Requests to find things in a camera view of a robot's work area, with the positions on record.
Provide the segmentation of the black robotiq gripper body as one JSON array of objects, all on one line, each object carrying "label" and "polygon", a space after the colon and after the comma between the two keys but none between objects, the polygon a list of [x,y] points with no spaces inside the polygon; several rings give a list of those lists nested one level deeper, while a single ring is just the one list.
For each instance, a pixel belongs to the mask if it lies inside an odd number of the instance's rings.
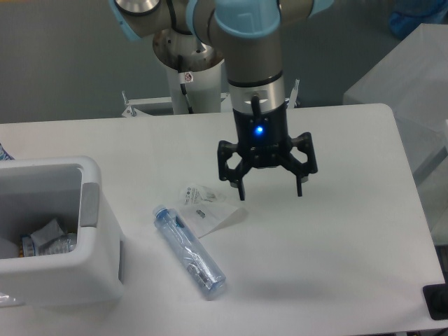
[{"label": "black robotiq gripper body", "polygon": [[257,169],[278,167],[280,158],[287,158],[291,149],[288,134],[286,105],[264,113],[260,118],[253,114],[233,111],[238,137],[238,154],[249,160]]}]

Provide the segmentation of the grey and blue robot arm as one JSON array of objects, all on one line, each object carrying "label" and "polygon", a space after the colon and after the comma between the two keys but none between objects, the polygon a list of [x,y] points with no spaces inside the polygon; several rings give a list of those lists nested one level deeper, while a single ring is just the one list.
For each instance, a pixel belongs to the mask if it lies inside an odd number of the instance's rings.
[{"label": "grey and blue robot arm", "polygon": [[301,186],[318,167],[312,136],[288,133],[281,26],[311,17],[330,1],[111,1],[111,10],[132,40],[175,32],[198,42],[171,49],[182,72],[204,67],[215,51],[225,62],[238,142],[220,141],[218,175],[244,191],[253,168],[283,167]]}]

